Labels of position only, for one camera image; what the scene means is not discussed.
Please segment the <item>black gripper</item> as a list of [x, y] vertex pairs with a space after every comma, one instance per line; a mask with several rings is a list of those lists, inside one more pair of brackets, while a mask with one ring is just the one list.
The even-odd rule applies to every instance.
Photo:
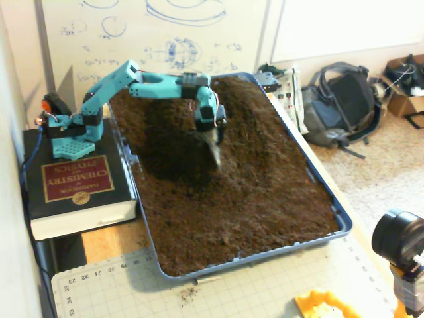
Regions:
[[215, 167], [221, 167], [219, 144], [222, 143], [227, 127], [227, 116], [223, 105], [214, 109], [212, 106], [202, 106], [195, 111], [196, 135], [206, 143]]

